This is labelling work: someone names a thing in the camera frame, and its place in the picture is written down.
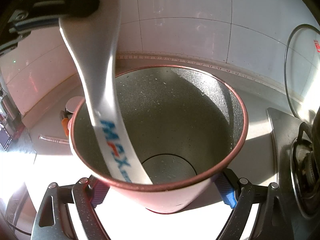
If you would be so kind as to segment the red utensil holder cup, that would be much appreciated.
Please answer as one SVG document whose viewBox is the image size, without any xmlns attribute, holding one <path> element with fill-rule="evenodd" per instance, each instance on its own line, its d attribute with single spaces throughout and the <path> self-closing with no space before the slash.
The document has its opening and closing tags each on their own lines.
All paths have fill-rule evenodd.
<svg viewBox="0 0 320 240">
<path fill-rule="evenodd" d="M 240 152 L 246 106 L 234 89 L 198 69 L 145 67 L 116 77 L 120 110 L 133 148 L 152 183 L 111 177 L 85 102 L 74 114 L 74 154 L 113 190 L 146 209 L 175 213 L 194 201 Z"/>
</svg>

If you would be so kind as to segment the glass pot lid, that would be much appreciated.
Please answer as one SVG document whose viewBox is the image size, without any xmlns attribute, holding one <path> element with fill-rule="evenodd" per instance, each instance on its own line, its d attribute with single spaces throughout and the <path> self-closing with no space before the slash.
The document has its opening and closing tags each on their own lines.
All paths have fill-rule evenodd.
<svg viewBox="0 0 320 240">
<path fill-rule="evenodd" d="M 319 109 L 319 30 L 310 24 L 296 26 L 289 35 L 284 85 L 293 116 L 313 124 Z"/>
</svg>

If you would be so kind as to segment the pink chopstick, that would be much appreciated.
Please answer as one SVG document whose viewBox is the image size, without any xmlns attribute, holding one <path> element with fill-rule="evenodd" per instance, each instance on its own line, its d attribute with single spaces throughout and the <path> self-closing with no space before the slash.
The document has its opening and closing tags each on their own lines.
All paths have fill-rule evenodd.
<svg viewBox="0 0 320 240">
<path fill-rule="evenodd" d="M 48 141 L 48 142 L 54 142 L 54 143 L 57 143 L 57 144 L 64 144 L 64 145 L 68 145 L 69 144 L 68 139 L 50 137 L 50 136 L 46 136 L 46 135 L 39 135 L 39 139 L 40 140 L 44 140 L 44 141 Z"/>
</svg>

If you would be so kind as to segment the pink round lid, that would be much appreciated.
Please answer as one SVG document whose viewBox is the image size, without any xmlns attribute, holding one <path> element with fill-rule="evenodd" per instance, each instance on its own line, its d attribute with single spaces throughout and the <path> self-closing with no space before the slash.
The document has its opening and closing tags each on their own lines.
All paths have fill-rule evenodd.
<svg viewBox="0 0 320 240">
<path fill-rule="evenodd" d="M 73 114 L 83 99 L 84 99 L 83 96 L 74 96 L 74 97 L 70 98 L 65 105 L 66 113 Z"/>
</svg>

